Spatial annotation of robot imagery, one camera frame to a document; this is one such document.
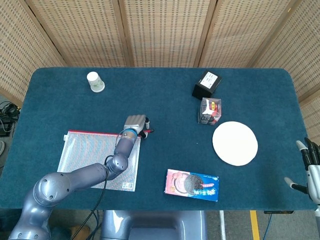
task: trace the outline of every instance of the black box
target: black box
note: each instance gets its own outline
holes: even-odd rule
[[[192,96],[202,100],[202,98],[211,98],[221,81],[221,77],[211,71],[205,71],[201,79],[194,85]]]

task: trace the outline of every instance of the dark teal table surface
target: dark teal table surface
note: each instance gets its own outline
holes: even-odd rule
[[[68,130],[118,133],[127,116],[146,114],[155,131],[140,146],[135,192],[107,190],[100,209],[314,209],[307,195],[284,181],[306,182],[295,142],[307,133],[290,75],[283,69],[209,69],[222,77],[213,95],[222,99],[222,117],[214,126],[197,123],[200,100],[192,97],[204,68],[38,69],[0,179],[0,207],[21,208],[36,181],[57,171]],[[103,79],[104,91],[90,90],[90,71]],[[257,155],[245,166],[223,162],[213,149],[213,132],[227,121],[256,135]],[[167,169],[219,176],[218,202],[164,194]],[[91,209],[100,194],[75,192],[58,207]]]

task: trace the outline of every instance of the round white plate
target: round white plate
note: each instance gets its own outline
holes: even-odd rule
[[[234,166],[250,163],[258,151],[254,132],[237,121],[227,121],[218,126],[213,133],[212,144],[219,158]]]

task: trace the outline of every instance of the paper cup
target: paper cup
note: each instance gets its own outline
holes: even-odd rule
[[[103,89],[105,89],[105,83],[95,71],[89,72],[86,76],[86,79],[88,80],[90,88],[93,92],[100,93]]]

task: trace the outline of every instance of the woven panel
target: woven panel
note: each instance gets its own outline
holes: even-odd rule
[[[309,138],[320,145],[320,97],[301,107]]]
[[[111,0],[28,0],[72,66],[126,66]]]
[[[255,67],[284,68],[300,97],[320,85],[320,0],[301,1]]]
[[[245,67],[290,0],[219,0],[200,67]]]
[[[0,17],[0,89],[12,102],[22,105],[37,68],[65,63],[18,0],[1,0]]]
[[[126,0],[137,67],[192,67],[210,0]]]

